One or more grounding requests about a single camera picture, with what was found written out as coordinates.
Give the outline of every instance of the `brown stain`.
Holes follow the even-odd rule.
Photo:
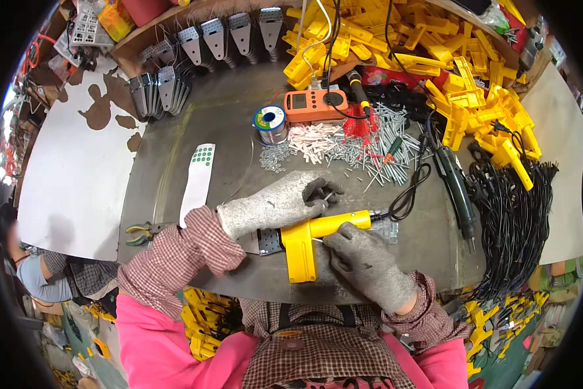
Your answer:
[[[122,116],[117,114],[114,116],[119,126],[128,129],[137,129],[136,120],[132,116]]]
[[[73,86],[80,85],[82,83],[82,77],[84,77],[84,70],[79,67],[73,74],[71,74],[71,77],[69,77],[69,83]]]
[[[118,66],[109,71],[107,74],[103,75],[103,82],[105,83],[106,90],[108,91],[106,96],[110,101],[115,103],[117,107],[121,108],[133,117],[138,118],[136,106],[134,106],[132,93],[130,92],[130,85],[121,77],[113,77],[113,74],[115,74],[117,70]]]
[[[138,113],[136,112],[136,107],[132,100],[130,87],[127,81],[121,77],[113,77],[113,74],[115,74],[117,70],[118,66],[103,75],[103,82],[105,83],[107,90],[107,93],[104,96],[101,96],[101,90],[98,85],[92,84],[89,86],[89,95],[95,102],[90,106],[88,111],[78,111],[78,113],[86,118],[86,124],[96,131],[104,129],[110,122],[110,119],[112,118],[110,112],[111,101],[114,102],[117,107],[132,115],[131,121],[121,119],[122,122],[118,119],[119,115],[116,115],[116,121],[118,124],[125,128],[136,128],[136,121],[133,118],[138,118]],[[82,82],[83,74],[83,71],[80,71],[79,69],[76,70],[76,73],[74,73],[69,79],[69,83],[71,85],[78,85]]]
[[[127,149],[131,152],[138,151],[141,141],[142,141],[142,137],[140,136],[140,133],[135,133],[127,141]]]
[[[56,100],[60,101],[61,103],[66,103],[67,101],[69,101],[69,95],[67,94],[67,90],[65,89],[64,86],[62,87],[62,89],[60,89],[60,92],[58,93],[58,97],[56,98]]]
[[[101,96],[101,90],[97,84],[91,84],[89,86],[89,95],[95,102],[90,106],[88,111],[78,111],[78,113],[86,118],[86,124],[91,129],[99,131],[108,125],[112,117],[110,113],[110,99],[108,98],[108,94],[103,97]]]

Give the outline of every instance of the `red container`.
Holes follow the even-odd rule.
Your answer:
[[[127,12],[138,27],[142,27],[170,8],[168,0],[123,0]]]

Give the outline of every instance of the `work glove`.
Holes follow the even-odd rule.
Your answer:
[[[256,229],[290,227],[321,214],[343,194],[328,171],[293,171],[246,198],[218,206],[222,229],[237,239]]]
[[[388,242],[378,234],[345,222],[322,241],[332,249],[332,267],[385,313],[400,310],[414,297],[417,286],[397,268]]]

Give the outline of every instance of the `orange digital meter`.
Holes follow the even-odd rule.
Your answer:
[[[348,101],[343,91],[338,89],[331,89],[328,93],[323,89],[293,91],[285,95],[283,103],[287,121],[290,123],[342,119],[343,115],[333,106],[339,111],[348,111]]]

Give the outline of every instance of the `pink shirt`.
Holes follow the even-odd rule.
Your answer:
[[[124,294],[116,300],[116,316],[120,360],[132,389],[240,388],[259,343],[257,337],[240,332],[224,339],[212,358],[199,362],[192,356],[183,322]],[[382,337],[418,389],[468,387],[461,338],[412,357],[393,335]]]

